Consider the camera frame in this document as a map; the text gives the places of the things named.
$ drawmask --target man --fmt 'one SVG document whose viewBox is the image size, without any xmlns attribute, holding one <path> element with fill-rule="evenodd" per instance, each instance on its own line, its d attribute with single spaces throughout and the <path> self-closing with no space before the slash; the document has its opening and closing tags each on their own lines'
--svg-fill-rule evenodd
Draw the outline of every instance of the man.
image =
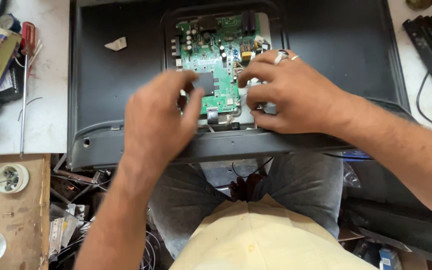
<svg viewBox="0 0 432 270">
<path fill-rule="evenodd" d="M 248 91 L 255 123 L 279 133 L 341 138 L 432 210 L 432 131 L 339 89 L 287 52 L 280 62 L 280 52 L 262 53 L 238 76 L 240 88 L 252 78 L 267 82 Z M 303 151 L 277 156 L 267 179 L 247 194 L 249 203 L 226 200 L 188 165 L 168 167 L 197 128 L 201 89 L 190 93 L 183 116 L 175 106 L 180 89 L 196 78 L 192 71 L 166 72 L 130 98 L 125 151 L 76 269 L 138 269 L 148 203 L 176 258 L 174 269 L 375 269 L 336 240 L 339 159 Z M 264 102 L 274 103 L 277 114 L 257 109 Z"/>
</svg>

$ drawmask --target silver ring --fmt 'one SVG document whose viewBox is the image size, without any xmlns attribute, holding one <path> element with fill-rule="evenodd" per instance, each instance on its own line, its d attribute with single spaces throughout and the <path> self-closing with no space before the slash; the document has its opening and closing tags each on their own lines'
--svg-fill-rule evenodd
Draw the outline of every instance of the silver ring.
<svg viewBox="0 0 432 270">
<path fill-rule="evenodd" d="M 279 65 L 279 62 L 283 61 L 284 59 L 288 59 L 290 57 L 290 54 L 283 50 L 283 49 L 279 49 L 277 51 L 277 56 L 276 59 L 274 59 L 274 64 L 277 66 Z"/>
</svg>

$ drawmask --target yellow shirt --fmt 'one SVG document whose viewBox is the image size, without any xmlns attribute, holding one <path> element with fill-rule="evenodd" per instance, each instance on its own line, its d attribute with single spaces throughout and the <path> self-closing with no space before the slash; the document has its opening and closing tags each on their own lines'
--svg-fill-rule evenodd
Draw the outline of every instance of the yellow shirt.
<svg viewBox="0 0 432 270">
<path fill-rule="evenodd" d="M 269 195 L 259 202 L 226 201 L 191 235 L 171 270 L 375 270 L 341 247 L 311 218 Z"/>
</svg>

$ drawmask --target plastic bag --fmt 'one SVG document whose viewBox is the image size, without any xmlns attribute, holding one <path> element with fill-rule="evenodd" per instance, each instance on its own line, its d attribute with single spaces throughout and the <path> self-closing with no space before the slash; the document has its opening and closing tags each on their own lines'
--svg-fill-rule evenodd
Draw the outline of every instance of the plastic bag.
<svg viewBox="0 0 432 270">
<path fill-rule="evenodd" d="M 361 188 L 360 179 L 346 161 L 343 161 L 343 187 Z"/>
</svg>

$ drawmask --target yellow capacitor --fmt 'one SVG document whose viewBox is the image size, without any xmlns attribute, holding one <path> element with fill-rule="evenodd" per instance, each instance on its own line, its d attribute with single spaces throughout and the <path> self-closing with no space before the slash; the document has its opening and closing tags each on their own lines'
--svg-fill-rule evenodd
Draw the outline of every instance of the yellow capacitor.
<svg viewBox="0 0 432 270">
<path fill-rule="evenodd" d="M 251 52 L 250 51 L 245 51 L 241 53 L 241 60 L 242 61 L 249 61 L 251 60 Z"/>
</svg>

